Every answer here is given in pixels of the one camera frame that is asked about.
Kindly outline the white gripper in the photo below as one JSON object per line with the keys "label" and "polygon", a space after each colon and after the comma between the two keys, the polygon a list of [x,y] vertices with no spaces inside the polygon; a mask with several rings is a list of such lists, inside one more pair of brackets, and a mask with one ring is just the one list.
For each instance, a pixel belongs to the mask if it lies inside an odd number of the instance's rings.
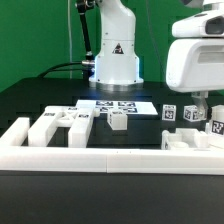
{"label": "white gripper", "polygon": [[168,52],[166,83],[171,90],[193,92],[198,118],[206,120],[207,91],[224,89],[224,39],[174,41]]}

